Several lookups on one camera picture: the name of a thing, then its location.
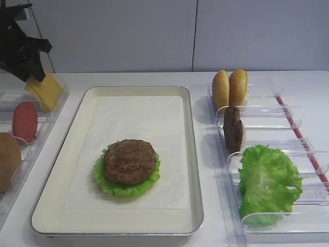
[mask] white tray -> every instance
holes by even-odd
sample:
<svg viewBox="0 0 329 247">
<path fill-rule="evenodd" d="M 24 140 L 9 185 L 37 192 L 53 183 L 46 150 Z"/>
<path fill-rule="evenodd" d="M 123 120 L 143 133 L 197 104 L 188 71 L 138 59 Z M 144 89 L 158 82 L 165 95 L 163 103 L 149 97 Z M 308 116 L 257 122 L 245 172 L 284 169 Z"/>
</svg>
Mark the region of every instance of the white tray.
<svg viewBox="0 0 329 247">
<path fill-rule="evenodd" d="M 160 180 L 137 199 L 108 196 L 93 166 L 108 144 L 143 139 Z M 46 235 L 191 235 L 203 222 L 189 91 L 176 86 L 94 87 L 81 102 L 32 215 Z"/>
</svg>

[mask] clear plastic tray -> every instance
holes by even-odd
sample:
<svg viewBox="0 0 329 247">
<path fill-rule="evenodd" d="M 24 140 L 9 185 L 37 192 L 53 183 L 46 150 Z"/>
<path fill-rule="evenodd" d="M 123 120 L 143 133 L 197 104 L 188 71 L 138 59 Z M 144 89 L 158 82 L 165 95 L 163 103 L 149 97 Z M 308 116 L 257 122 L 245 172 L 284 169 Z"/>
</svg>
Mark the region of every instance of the clear plastic tray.
<svg viewBox="0 0 329 247">
<path fill-rule="evenodd" d="M 282 89 L 277 91 L 268 77 L 249 77 L 252 86 L 243 105 L 240 117 L 244 125 L 245 141 L 240 152 L 230 154 L 225 148 L 223 131 L 224 115 L 216 111 L 211 88 L 208 88 L 208 103 L 213 125 L 209 130 L 215 134 L 220 170 L 216 172 L 218 187 L 226 189 L 228 208 L 224 214 L 228 232 L 234 231 L 236 239 L 232 246 L 248 245 L 249 234 L 292 234 L 292 233 L 329 233 L 329 152 L 314 150 L 307 138 L 299 131 L 304 110 L 301 107 L 289 107 L 281 99 Z M 281 149 L 298 167 L 303 177 L 303 193 L 293 206 L 292 213 L 255 213 L 243 219 L 238 213 L 242 202 L 239 192 L 240 160 L 245 148 L 262 144 L 270 148 Z M 281 220 L 267 227 L 250 226 L 251 220 L 258 217 L 279 215 Z"/>
<path fill-rule="evenodd" d="M 44 143 L 50 133 L 66 99 L 69 95 L 64 80 L 57 76 L 52 75 L 57 82 L 62 86 L 63 91 L 57 99 L 57 103 L 51 112 L 42 111 L 38 101 L 28 92 L 21 94 L 15 92 L 0 92 L 0 132 L 12 133 L 12 117 L 16 107 L 25 101 L 33 103 L 37 115 L 38 115 L 38 127 L 35 134 L 36 138 L 30 142 L 22 142 L 19 144 L 22 163 L 17 168 L 13 177 L 11 178 L 11 184 L 5 193 L 0 193 L 0 229 L 5 223 L 7 216 L 23 187 L 34 162 L 38 158 L 38 155 L 44 146 Z"/>
</svg>

